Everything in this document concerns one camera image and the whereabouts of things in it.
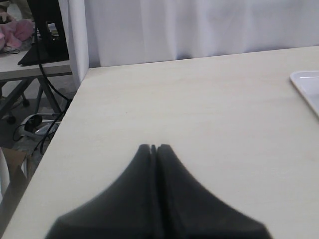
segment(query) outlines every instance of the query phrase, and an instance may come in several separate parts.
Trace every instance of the white tabletop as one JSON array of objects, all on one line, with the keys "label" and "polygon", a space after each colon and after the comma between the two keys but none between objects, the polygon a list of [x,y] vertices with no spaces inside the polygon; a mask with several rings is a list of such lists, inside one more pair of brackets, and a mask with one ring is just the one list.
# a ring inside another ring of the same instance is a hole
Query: white tabletop
[{"label": "white tabletop", "polygon": [[170,144],[208,190],[274,238],[319,235],[319,121],[289,81],[319,47],[90,69],[4,239],[43,238],[142,143]]},{"label": "white tabletop", "polygon": [[[20,66],[18,62],[24,57],[27,51],[18,54],[0,54],[0,80],[16,79],[23,77],[40,76],[41,71],[38,65]],[[60,61],[43,64],[47,75],[62,74],[71,72],[69,61]]]}]

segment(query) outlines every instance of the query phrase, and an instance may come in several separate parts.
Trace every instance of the plush toy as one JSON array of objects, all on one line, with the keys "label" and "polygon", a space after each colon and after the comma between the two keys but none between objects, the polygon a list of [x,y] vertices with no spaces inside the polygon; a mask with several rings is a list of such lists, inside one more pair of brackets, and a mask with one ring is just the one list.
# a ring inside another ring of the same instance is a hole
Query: plush toy
[{"label": "plush toy", "polygon": [[0,50],[4,47],[18,49],[22,42],[32,36],[33,23],[29,19],[15,20],[6,12],[0,12],[0,19],[5,24],[0,24]]}]

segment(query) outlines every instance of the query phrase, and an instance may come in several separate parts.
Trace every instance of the white tray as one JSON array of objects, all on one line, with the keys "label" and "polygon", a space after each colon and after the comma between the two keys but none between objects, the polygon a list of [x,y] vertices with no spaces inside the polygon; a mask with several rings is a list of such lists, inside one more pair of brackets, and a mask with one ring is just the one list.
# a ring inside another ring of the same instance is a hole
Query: white tray
[{"label": "white tray", "polygon": [[290,79],[319,117],[319,71],[297,71]]}]

